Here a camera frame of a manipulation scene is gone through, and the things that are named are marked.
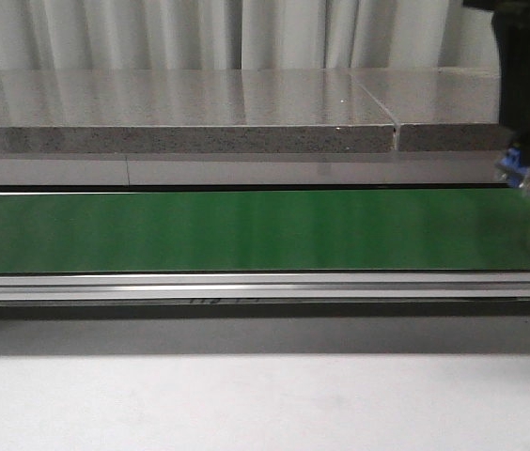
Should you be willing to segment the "grey curtain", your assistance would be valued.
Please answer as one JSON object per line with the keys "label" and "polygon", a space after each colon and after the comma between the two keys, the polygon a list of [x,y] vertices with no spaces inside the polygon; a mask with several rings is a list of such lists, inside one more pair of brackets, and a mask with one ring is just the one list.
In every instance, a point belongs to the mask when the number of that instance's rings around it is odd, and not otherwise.
{"label": "grey curtain", "polygon": [[0,70],[496,65],[458,1],[0,1]]}

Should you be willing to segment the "green conveyor belt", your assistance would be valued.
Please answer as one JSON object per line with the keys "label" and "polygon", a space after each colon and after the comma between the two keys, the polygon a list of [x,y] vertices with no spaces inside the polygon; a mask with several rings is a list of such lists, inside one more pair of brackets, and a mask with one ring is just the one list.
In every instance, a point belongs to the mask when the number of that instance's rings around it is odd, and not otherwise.
{"label": "green conveyor belt", "polygon": [[530,270],[501,188],[0,195],[0,273]]}

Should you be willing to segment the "grey stone counter slab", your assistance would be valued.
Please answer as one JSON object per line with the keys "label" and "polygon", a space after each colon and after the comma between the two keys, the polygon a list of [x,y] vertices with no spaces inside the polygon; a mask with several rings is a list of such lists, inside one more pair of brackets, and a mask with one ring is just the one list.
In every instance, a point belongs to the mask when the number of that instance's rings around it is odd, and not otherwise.
{"label": "grey stone counter slab", "polygon": [[338,70],[0,71],[0,153],[386,153],[394,138]]}

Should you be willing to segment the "aluminium conveyor frame rail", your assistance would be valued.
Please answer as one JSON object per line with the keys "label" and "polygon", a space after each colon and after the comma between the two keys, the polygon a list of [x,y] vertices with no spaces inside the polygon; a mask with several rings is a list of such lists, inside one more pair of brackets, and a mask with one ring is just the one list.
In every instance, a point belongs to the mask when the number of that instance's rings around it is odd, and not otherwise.
{"label": "aluminium conveyor frame rail", "polygon": [[0,274],[0,319],[530,316],[530,272]]}

